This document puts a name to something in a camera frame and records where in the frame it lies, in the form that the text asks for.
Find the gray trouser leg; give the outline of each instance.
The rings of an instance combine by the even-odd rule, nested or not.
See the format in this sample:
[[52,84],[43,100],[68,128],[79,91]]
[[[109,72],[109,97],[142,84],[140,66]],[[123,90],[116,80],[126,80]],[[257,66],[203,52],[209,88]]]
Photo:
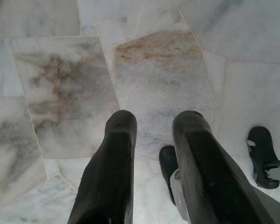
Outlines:
[[181,215],[183,220],[187,221],[190,224],[191,222],[189,218],[185,197],[183,195],[182,182],[179,176],[179,169],[174,171],[174,173],[171,175],[170,185],[179,214]]

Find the marble floor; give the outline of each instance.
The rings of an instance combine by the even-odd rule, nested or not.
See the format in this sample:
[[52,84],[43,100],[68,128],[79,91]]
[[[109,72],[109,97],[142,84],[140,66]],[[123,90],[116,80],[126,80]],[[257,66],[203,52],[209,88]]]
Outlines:
[[138,121],[134,224],[186,224],[158,161],[184,110],[257,187],[253,126],[280,159],[280,0],[0,0],[0,224],[66,223],[119,109]]

